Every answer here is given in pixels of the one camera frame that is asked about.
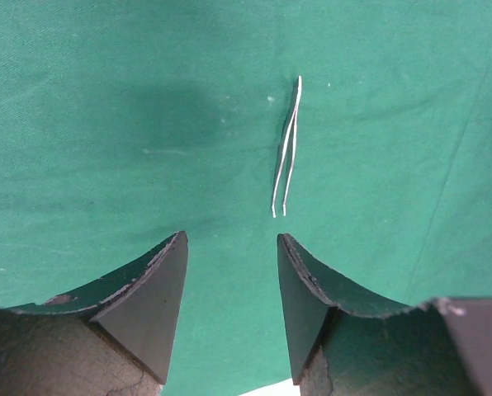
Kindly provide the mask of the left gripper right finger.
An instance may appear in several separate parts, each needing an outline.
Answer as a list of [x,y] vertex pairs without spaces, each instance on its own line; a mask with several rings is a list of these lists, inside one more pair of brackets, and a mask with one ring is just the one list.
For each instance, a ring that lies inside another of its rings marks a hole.
[[290,234],[277,266],[291,378],[304,395],[492,395],[492,298],[409,306],[313,257]]

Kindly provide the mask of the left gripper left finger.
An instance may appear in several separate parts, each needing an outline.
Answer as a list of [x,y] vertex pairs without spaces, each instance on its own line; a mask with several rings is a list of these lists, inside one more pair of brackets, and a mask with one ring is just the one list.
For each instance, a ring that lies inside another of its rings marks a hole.
[[0,395],[160,394],[187,258],[177,232],[43,304],[0,308]]

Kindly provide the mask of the dark green surgical cloth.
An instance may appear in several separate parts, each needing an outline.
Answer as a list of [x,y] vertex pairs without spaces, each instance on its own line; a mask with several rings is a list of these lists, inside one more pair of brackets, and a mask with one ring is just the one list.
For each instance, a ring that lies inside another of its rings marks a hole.
[[289,377],[279,233],[405,304],[492,296],[492,1],[0,1],[0,306],[179,230],[167,395]]

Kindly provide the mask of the long steel forceps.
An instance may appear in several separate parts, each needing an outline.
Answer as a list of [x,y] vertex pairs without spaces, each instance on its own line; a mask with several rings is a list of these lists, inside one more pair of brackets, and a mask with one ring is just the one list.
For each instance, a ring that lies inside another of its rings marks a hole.
[[284,194],[282,198],[282,215],[286,216],[287,201],[290,193],[291,180],[296,162],[296,148],[298,135],[298,115],[303,91],[303,77],[297,75],[291,98],[291,105],[284,130],[281,134],[281,143],[278,149],[277,168],[272,188],[271,212],[272,217],[277,217],[277,194],[280,189],[283,171],[286,171],[284,182]]

